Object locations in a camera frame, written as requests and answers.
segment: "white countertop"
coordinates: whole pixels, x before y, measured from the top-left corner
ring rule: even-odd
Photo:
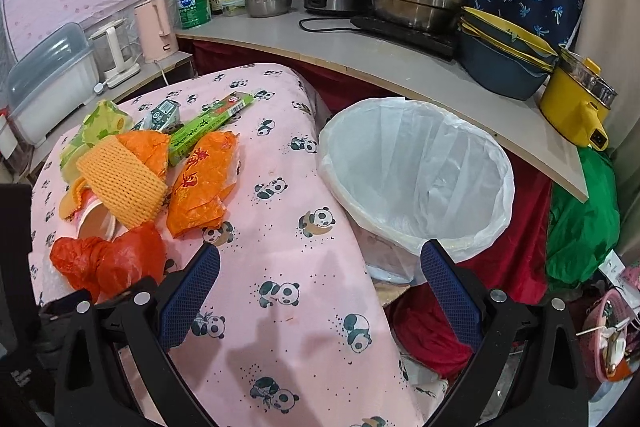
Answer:
[[[414,100],[435,103],[488,131],[505,149],[523,158],[580,201],[588,192],[574,145],[560,136],[533,98],[519,102],[477,84],[456,62],[353,32],[314,34],[298,26],[306,13],[301,0],[291,12],[272,18],[215,17],[179,37],[233,44],[316,64],[354,76]],[[344,26],[346,21],[307,23]]]
[[[178,66],[187,63],[187,61],[191,60],[191,56],[192,55],[190,53],[175,52],[173,55],[160,60],[157,64],[145,64],[142,57],[140,57],[138,59],[138,63],[140,64],[140,71],[138,73],[133,75],[131,78],[128,78],[123,83],[118,84],[113,89],[107,88],[102,92],[102,94],[97,94],[92,102],[77,108],[49,133],[44,143],[34,150],[30,171],[33,172],[36,167],[38,167],[38,165],[47,158],[53,149],[53,146],[63,134],[82,123],[84,117],[94,110],[95,104],[98,100],[119,102],[135,90],[140,89],[142,86],[146,86],[146,84],[152,80],[162,76],[158,65],[162,68],[164,73],[167,73],[168,71],[174,70]]]

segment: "stack of bowls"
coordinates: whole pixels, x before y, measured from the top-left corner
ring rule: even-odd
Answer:
[[[465,6],[459,26],[460,65],[485,89],[527,100],[554,70],[551,46],[508,20]]]

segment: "white trash bag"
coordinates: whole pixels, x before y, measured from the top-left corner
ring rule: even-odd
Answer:
[[[374,279],[425,282],[420,249],[453,261],[490,247],[511,221],[511,163],[485,131],[427,102],[363,100],[320,133],[319,172],[354,227]]]

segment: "red cloth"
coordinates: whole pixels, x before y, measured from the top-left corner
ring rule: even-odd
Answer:
[[[218,42],[190,41],[180,39],[180,49],[193,54],[196,69],[200,74],[237,68],[252,62],[274,62],[282,64],[302,75],[320,94],[329,110],[335,114],[353,103],[367,98],[398,96],[382,87],[374,86],[348,74],[338,73],[300,62],[293,58],[273,55],[266,52],[219,44]]]
[[[486,288],[500,288],[525,304],[546,291],[546,225],[551,180],[507,152],[515,183],[511,223],[495,243],[460,266],[473,270]],[[460,344],[428,284],[408,290],[386,311],[400,343],[444,378],[464,369],[471,349]]]

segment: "orange plastic bag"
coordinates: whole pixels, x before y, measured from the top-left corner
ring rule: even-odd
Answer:
[[[49,258],[51,264],[69,281],[71,288],[86,288],[91,292],[92,301],[95,302],[100,296],[95,271],[110,248],[111,243],[99,237],[60,237],[53,244]]]
[[[231,131],[213,131],[200,139],[174,184],[166,218],[171,235],[222,225],[222,201],[236,185],[238,162],[238,136]]]
[[[169,163],[169,140],[171,140],[168,134],[142,130],[118,134],[116,138],[136,155],[153,174],[164,181]]]
[[[110,299],[147,275],[161,283],[165,253],[162,237],[150,221],[116,237],[96,272],[104,295]]]

